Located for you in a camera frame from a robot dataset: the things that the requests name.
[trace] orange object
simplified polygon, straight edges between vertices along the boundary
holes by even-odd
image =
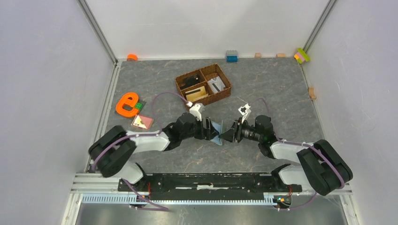
[[[123,95],[120,101],[116,105],[116,112],[124,117],[131,118],[134,117],[139,109],[134,108],[138,102],[138,95],[134,92],[129,92]],[[131,107],[131,110],[125,109],[126,106]]]
[[[134,54],[129,54],[127,56],[127,61],[137,61],[137,60],[138,60],[138,57]]]
[[[315,100],[316,99],[316,96],[314,94],[314,87],[309,87],[308,88],[308,94],[310,95],[310,99],[311,100]]]

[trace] white wall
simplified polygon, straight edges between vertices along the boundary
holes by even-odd
[[[116,57],[293,55],[327,0],[88,0]]]
[[[0,224],[60,224],[112,63],[75,0],[0,3]]]
[[[397,224],[396,0],[339,1],[304,66],[325,136],[352,168],[365,225]]]

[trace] small wooden cube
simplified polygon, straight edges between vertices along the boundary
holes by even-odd
[[[285,53],[278,53],[278,54],[276,54],[276,56],[278,58],[286,58],[286,54]]]
[[[314,87],[309,87],[308,88],[308,94],[310,96],[310,99],[314,101],[316,99],[316,95],[314,94]]]

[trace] gray marble floor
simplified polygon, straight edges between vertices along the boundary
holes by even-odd
[[[151,102],[165,91],[176,92],[175,77],[195,69],[218,63],[232,84],[231,96],[207,105],[202,116],[213,121],[223,120],[229,128],[240,114],[237,109],[246,102],[263,97],[268,101],[271,115],[259,101],[252,105],[248,121],[257,115],[271,116],[280,137],[292,141],[315,142],[322,138],[319,121],[308,96],[306,82],[299,64],[293,58],[239,59],[227,63],[225,59],[157,60],[123,62],[107,121],[107,130],[115,125],[125,129],[146,131],[131,126],[131,119],[115,112],[119,99],[127,92],[135,92],[147,105],[140,114],[153,118]],[[156,99],[155,113],[163,126],[186,112],[182,101],[173,95]],[[149,131],[159,129],[156,123]],[[130,158],[147,173],[208,173],[208,172],[270,172],[286,163],[264,157],[255,142],[224,141],[222,146],[194,138],[182,142],[179,148],[167,152],[142,152]]]

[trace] small toy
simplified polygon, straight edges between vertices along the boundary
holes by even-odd
[[[236,50],[227,50],[225,53],[227,58],[227,62],[237,62],[237,51]]]
[[[152,125],[152,122],[153,122],[152,118],[137,114],[131,125],[138,128],[149,129]]]
[[[298,48],[297,53],[294,55],[294,58],[297,60],[298,63],[302,64],[305,61],[311,60],[311,58],[304,52],[303,49]]]
[[[116,112],[124,117],[132,118],[142,110],[145,104],[146,101],[140,101],[136,93],[129,92],[124,94],[117,103]]]
[[[129,54],[127,56],[127,61],[137,61],[137,60],[138,60],[138,57],[134,54]]]
[[[314,94],[314,87],[309,87],[309,88],[308,88],[308,94],[310,95],[310,99],[311,99],[312,101],[314,101],[314,100],[316,99],[316,96],[315,96],[315,94]]]

